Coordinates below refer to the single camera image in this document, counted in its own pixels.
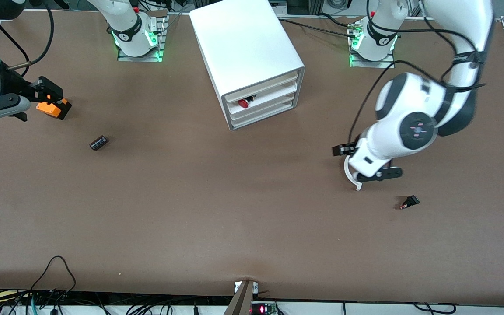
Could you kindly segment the white drawer cabinet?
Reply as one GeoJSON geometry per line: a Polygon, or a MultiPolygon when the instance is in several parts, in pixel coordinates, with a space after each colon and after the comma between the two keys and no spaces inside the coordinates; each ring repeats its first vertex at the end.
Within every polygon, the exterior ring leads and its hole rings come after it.
{"type": "Polygon", "coordinates": [[[189,18],[227,125],[225,95],[293,71],[297,106],[305,66],[268,0],[221,0],[189,18]]]}

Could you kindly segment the orange plastic gripper attachment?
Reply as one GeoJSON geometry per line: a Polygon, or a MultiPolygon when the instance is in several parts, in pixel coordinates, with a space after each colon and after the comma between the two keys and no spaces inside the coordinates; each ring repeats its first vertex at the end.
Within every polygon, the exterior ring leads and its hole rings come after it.
{"type": "Polygon", "coordinates": [[[58,102],[39,102],[36,109],[48,116],[60,119],[60,101],[58,102]]]}

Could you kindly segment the metal mount post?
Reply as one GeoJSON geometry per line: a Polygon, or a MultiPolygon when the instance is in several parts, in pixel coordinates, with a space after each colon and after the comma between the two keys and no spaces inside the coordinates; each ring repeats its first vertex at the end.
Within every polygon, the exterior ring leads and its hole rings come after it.
{"type": "Polygon", "coordinates": [[[252,280],[235,282],[234,296],[223,315],[250,315],[252,300],[258,294],[258,288],[258,283],[252,280]]]}

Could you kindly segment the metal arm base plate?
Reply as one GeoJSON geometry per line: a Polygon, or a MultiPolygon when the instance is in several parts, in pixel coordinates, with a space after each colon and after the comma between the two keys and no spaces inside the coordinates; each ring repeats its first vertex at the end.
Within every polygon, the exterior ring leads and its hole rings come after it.
{"type": "Polygon", "coordinates": [[[374,41],[372,37],[364,34],[364,27],[366,24],[363,19],[356,21],[354,24],[350,24],[350,28],[347,30],[347,34],[352,35],[352,38],[348,39],[349,44],[349,62],[351,67],[364,67],[364,68],[386,68],[392,62],[394,62],[394,44],[398,39],[395,36],[392,41],[388,41],[384,46],[374,45],[364,45],[363,41],[366,40],[374,41]],[[375,56],[373,51],[381,53],[386,50],[386,55],[380,60],[366,59],[360,51],[370,54],[370,56],[375,56]]]}
{"type": "Polygon", "coordinates": [[[142,18],[142,28],[135,36],[134,41],[128,47],[128,51],[142,52],[148,48],[141,56],[130,56],[121,49],[118,38],[115,44],[118,48],[117,60],[122,62],[158,63],[162,62],[168,33],[169,16],[154,17],[144,12],[139,12],[142,18]]]}

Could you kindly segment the device with red display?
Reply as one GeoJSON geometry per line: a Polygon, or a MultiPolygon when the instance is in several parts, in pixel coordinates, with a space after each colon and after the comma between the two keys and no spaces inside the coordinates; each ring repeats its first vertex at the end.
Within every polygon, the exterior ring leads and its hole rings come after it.
{"type": "Polygon", "coordinates": [[[250,305],[250,315],[278,315],[275,302],[254,302],[250,305]]]}

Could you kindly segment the white plastic drawer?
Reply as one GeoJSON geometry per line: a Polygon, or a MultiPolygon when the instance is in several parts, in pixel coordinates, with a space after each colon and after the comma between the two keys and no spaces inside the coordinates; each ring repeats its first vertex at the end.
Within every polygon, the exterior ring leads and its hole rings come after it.
{"type": "MultiPolygon", "coordinates": [[[[298,91],[298,84],[296,82],[290,82],[286,84],[282,84],[277,87],[269,88],[265,92],[258,93],[254,101],[250,102],[252,105],[262,104],[264,102],[269,102],[279,97],[290,96],[295,98],[295,94],[298,91]]],[[[234,114],[240,111],[240,106],[238,105],[238,101],[234,102],[226,102],[226,107],[229,111],[229,114],[234,114]]]]}
{"type": "Polygon", "coordinates": [[[283,74],[282,76],[278,76],[270,80],[254,84],[253,86],[243,88],[239,91],[227,94],[224,96],[224,99],[226,100],[226,102],[235,102],[251,95],[257,95],[258,93],[267,91],[269,88],[274,88],[288,82],[296,81],[298,79],[298,74],[298,71],[283,74]]]}
{"type": "Polygon", "coordinates": [[[250,104],[248,108],[240,108],[239,112],[229,115],[228,127],[234,131],[254,124],[269,117],[276,116],[296,107],[293,97],[279,97],[258,105],[250,104]]]}

